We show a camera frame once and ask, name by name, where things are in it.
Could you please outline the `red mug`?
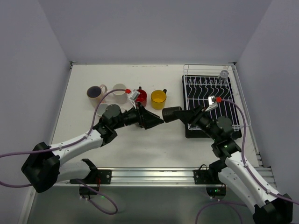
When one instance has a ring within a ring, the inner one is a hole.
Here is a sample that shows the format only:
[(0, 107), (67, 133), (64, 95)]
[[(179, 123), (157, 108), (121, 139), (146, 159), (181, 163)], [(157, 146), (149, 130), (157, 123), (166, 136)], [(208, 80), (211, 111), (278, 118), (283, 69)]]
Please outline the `red mug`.
[(139, 91), (140, 94), (138, 95), (137, 99), (135, 100), (135, 103), (137, 104), (138, 102), (140, 102), (143, 107), (146, 107), (147, 92), (145, 90), (143, 90), (141, 86), (139, 86), (137, 90)]

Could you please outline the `black cup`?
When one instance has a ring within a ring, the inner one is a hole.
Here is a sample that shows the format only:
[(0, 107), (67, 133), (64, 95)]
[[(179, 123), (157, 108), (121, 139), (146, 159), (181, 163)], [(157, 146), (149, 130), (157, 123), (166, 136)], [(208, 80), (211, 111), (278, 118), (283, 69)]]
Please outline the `black cup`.
[(162, 110), (162, 117), (165, 123), (170, 123), (178, 119), (176, 113), (181, 111), (182, 107), (175, 106), (175, 107), (167, 107)]

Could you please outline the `yellow mug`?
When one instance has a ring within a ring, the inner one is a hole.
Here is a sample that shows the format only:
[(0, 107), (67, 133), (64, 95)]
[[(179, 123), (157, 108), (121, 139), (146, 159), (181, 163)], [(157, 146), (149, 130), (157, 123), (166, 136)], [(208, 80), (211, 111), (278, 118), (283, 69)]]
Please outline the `yellow mug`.
[(165, 107), (165, 102), (167, 99), (167, 90), (154, 90), (151, 93), (151, 106), (155, 110), (162, 110)]

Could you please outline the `white mug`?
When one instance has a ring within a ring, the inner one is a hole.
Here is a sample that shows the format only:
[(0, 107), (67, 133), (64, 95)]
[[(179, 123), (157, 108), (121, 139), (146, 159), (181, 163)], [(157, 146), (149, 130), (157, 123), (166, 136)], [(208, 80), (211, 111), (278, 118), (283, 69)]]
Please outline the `white mug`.
[(127, 102), (126, 86), (124, 84), (115, 84), (113, 86), (113, 96), (118, 104), (124, 104)]

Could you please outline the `terracotta orange cup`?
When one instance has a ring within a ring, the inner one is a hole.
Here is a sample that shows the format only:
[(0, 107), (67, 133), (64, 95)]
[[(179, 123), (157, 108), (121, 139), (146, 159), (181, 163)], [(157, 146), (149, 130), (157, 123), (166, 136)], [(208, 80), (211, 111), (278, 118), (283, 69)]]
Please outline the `terracotta orange cup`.
[(96, 114), (101, 117), (103, 115), (103, 113), (106, 111), (107, 107), (109, 106), (109, 104), (106, 104), (106, 103), (101, 103), (99, 106), (98, 106), (98, 109), (96, 111)]

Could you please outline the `pink beige mug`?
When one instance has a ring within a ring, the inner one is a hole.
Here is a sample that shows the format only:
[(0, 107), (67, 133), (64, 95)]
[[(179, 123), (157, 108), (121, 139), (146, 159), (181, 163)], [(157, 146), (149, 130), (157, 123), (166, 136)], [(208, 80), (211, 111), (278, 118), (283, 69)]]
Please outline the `pink beige mug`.
[(102, 84), (100, 86), (91, 86), (86, 94), (94, 108), (97, 107), (99, 102), (103, 99), (104, 95), (107, 92), (107, 87)]

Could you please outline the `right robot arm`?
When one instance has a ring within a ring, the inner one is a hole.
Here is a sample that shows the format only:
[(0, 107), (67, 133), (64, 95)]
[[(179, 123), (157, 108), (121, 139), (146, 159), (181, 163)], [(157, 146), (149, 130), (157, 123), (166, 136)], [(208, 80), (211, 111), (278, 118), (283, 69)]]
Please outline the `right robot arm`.
[(199, 127), (214, 142), (212, 150), (217, 161), (206, 169), (194, 170), (194, 181), (223, 183), (243, 201), (256, 224), (290, 224), (294, 201), (280, 194), (253, 168), (243, 147), (232, 138), (232, 122), (227, 117), (213, 119), (202, 106), (192, 110), (181, 107), (163, 109), (163, 118), (141, 108), (141, 126), (152, 128), (179, 119), (184, 124)]

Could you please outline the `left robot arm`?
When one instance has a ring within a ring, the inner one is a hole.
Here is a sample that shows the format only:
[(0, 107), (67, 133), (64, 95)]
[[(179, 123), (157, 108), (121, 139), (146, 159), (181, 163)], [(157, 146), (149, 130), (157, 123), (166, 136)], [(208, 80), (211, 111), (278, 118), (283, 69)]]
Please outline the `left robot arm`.
[(48, 146), (41, 142), (30, 153), (21, 171), (34, 189), (42, 193), (50, 189), (61, 176), (61, 167), (72, 158), (92, 149), (109, 144), (117, 137), (116, 130), (137, 124), (150, 129), (161, 121), (141, 104), (122, 112), (118, 105), (109, 105), (98, 123), (76, 138)]

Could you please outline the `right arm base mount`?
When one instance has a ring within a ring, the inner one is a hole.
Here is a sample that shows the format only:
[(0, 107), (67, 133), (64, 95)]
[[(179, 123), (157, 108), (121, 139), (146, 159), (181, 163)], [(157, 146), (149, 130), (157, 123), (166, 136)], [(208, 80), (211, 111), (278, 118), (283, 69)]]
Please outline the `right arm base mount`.
[(194, 183), (205, 185), (206, 192), (212, 199), (223, 199), (226, 196), (227, 187), (219, 180), (218, 174), (226, 167), (221, 160), (213, 162), (209, 166), (202, 164), (193, 170)]

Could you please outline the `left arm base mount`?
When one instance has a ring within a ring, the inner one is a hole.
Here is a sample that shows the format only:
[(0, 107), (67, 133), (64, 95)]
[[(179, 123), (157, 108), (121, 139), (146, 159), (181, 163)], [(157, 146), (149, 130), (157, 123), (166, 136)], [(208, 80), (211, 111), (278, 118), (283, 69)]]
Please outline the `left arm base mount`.
[[(99, 191), (101, 184), (110, 184), (112, 170), (98, 169), (89, 159), (82, 159), (82, 161), (88, 165), (90, 169), (87, 177), (81, 179), (84, 184), (95, 184), (96, 187), (92, 187), (92, 189), (95, 191)], [(97, 193), (83, 186), (79, 187), (79, 195), (82, 197), (87, 196), (88, 199), (91, 199), (91, 195), (97, 195)]]

